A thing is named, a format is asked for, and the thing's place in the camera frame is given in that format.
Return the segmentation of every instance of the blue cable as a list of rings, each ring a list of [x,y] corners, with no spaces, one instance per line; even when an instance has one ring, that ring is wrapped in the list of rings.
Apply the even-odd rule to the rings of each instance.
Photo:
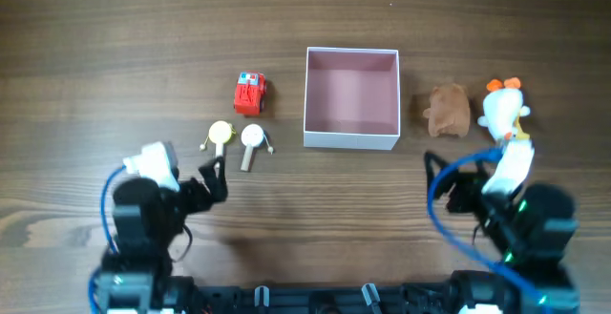
[[[108,221],[106,220],[106,211],[104,208],[106,207],[106,193],[108,192],[108,188],[111,185],[113,179],[118,176],[121,172],[125,170],[125,165],[114,170],[106,179],[106,184],[104,184],[104,188],[102,189],[102,196],[99,202],[99,211],[102,217],[102,228],[104,228],[104,234],[106,235],[106,240],[108,241],[108,245],[111,248],[113,253],[116,253],[116,246],[113,242],[113,237],[111,236],[111,231],[108,229]]]
[[[102,217],[102,228],[104,229],[104,235],[106,235],[106,240],[108,241],[108,246],[111,249],[112,253],[116,253],[115,243],[113,242],[113,237],[111,236],[111,231],[108,229],[108,221],[106,219],[106,194],[108,193],[108,188],[113,182],[113,179],[118,176],[121,172],[125,170],[125,166],[121,166],[114,170],[106,179],[106,183],[104,184],[104,188],[102,188],[102,195],[99,202],[99,210],[100,215]],[[88,286],[88,297],[89,297],[89,307],[91,308],[92,314],[97,313],[97,305],[95,304],[95,278],[99,275],[100,268],[98,267],[89,278],[89,286]]]
[[[530,298],[536,299],[539,302],[539,304],[544,304],[547,298],[545,297],[545,295],[543,295],[543,293],[541,293],[538,289],[536,289],[534,285],[532,285],[530,282],[522,278],[516,271],[510,269],[509,267],[501,263],[491,261],[486,256],[477,252],[477,250],[475,250],[468,244],[459,240],[452,232],[450,232],[443,224],[441,224],[441,222],[439,221],[439,218],[437,217],[437,215],[434,213],[434,210],[433,210],[432,204],[434,202],[435,190],[437,189],[439,182],[443,178],[445,178],[447,175],[449,175],[453,171],[457,170],[460,166],[463,166],[465,164],[480,161],[480,160],[488,161],[488,162],[499,162],[502,156],[503,156],[502,150],[498,148],[494,148],[494,149],[481,151],[481,152],[463,157],[455,161],[453,164],[449,165],[448,167],[443,168],[439,172],[437,177],[435,177],[431,183],[431,188],[429,189],[429,193],[427,195],[427,212],[429,213],[429,217],[431,217],[432,224],[435,226],[437,231],[441,233],[441,235],[446,239],[446,241],[448,241],[454,247],[458,248],[458,250],[460,250],[462,253],[467,255],[467,257],[471,258],[472,260],[476,262],[480,262],[484,264],[494,273],[504,277],[507,281],[515,285],[522,292],[527,294]],[[543,308],[546,313],[551,313],[550,308],[547,305],[544,305]]]

